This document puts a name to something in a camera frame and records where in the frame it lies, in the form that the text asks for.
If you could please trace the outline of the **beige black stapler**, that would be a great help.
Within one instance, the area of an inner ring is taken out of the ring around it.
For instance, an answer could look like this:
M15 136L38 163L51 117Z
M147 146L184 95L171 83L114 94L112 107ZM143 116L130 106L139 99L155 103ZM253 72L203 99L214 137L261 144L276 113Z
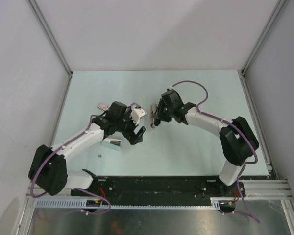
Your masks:
M155 125L154 125L154 114L156 112L157 109L157 104L153 103L150 106L150 113L149 113L149 125L151 127L151 129L155 129Z

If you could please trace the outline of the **light blue white stapler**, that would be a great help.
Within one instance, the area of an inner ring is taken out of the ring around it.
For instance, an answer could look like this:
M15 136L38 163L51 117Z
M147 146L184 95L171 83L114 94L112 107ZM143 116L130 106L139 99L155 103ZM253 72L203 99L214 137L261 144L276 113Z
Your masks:
M119 151L121 149L122 140L113 139L113 138L105 138L101 141L101 144L107 148Z

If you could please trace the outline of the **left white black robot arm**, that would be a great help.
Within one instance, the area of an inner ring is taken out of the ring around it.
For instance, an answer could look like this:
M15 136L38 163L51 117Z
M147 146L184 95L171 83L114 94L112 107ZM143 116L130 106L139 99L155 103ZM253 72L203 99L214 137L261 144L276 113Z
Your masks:
M68 163L116 132L121 133L131 145L141 143L146 129L141 127L138 132L135 129L146 115L147 112L138 104L127 106L115 101L102 114L91 115L86 128L70 139L53 146L39 146L28 173L31 196L40 197L34 193L35 186L50 196L64 189L81 189L89 196L96 194L98 183L95 174L86 169L69 171Z

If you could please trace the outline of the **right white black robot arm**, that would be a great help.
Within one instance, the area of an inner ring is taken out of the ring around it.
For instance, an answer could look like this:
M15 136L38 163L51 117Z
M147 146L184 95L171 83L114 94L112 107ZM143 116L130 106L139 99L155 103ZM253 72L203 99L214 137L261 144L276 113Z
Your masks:
M259 142L245 118L239 116L226 120L207 113L198 104L183 103L176 90L168 89L161 95L153 114L153 122L158 126L161 122L172 120L199 127L220 139L226 161L216 184L219 195L228 196L232 193L233 184L239 179L245 166L258 163L256 150Z

